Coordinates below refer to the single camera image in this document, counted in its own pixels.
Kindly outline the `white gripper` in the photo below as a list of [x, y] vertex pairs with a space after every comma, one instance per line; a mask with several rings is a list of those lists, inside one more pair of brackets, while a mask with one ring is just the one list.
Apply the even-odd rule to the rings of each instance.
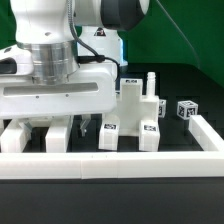
[[[112, 111], [116, 107], [114, 63], [82, 64], [69, 81], [61, 85], [24, 83], [0, 84], [0, 119], [83, 115], [81, 136], [87, 132], [90, 114]], [[20, 127], [31, 139], [32, 125], [20, 120]]]

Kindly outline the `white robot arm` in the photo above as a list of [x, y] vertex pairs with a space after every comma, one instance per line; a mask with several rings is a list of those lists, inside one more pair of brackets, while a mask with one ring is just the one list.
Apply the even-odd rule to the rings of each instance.
[[99, 114], [116, 106], [118, 66], [80, 56], [75, 26], [130, 30], [150, 0], [10, 0], [16, 44], [0, 50], [0, 119]]

